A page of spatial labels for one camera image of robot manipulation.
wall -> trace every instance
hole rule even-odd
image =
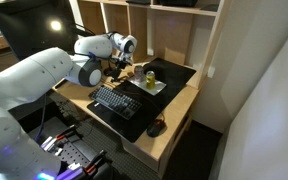
[[[205,27],[194,27],[198,44]],[[214,56],[215,74],[202,88],[193,119],[223,132],[287,37],[288,1],[233,0]],[[191,56],[189,63],[196,61]]]
[[[288,40],[230,127],[219,179],[288,179]]]

